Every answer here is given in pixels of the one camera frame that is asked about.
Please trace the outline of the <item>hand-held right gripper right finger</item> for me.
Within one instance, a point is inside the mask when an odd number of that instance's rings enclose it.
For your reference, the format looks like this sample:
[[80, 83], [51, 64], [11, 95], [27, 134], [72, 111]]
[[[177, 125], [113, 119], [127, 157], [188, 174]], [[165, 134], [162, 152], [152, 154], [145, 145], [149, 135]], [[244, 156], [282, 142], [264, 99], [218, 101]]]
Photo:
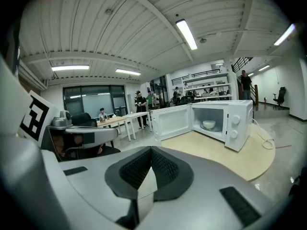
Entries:
[[194, 173], [177, 199], [155, 202], [153, 230], [272, 230], [278, 210], [261, 191], [225, 166], [173, 149]]

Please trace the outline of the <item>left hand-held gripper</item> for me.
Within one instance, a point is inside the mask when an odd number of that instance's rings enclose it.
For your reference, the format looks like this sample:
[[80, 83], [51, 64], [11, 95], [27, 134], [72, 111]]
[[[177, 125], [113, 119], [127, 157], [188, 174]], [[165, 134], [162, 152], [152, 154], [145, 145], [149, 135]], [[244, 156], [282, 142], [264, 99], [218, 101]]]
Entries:
[[[115, 128], [73, 126], [68, 111], [59, 111], [33, 91], [29, 95], [32, 102], [21, 121], [19, 133], [40, 149], [53, 152], [58, 161], [77, 160], [79, 149], [101, 146], [118, 137]], [[79, 144], [75, 142], [77, 136], [82, 137]]]

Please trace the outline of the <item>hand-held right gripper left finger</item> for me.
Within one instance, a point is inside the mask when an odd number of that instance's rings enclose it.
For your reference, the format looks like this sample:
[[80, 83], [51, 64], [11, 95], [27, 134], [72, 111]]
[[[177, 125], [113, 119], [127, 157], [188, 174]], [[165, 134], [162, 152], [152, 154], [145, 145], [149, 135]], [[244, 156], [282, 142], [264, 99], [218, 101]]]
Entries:
[[151, 229], [151, 147], [59, 166], [69, 186], [111, 226]]

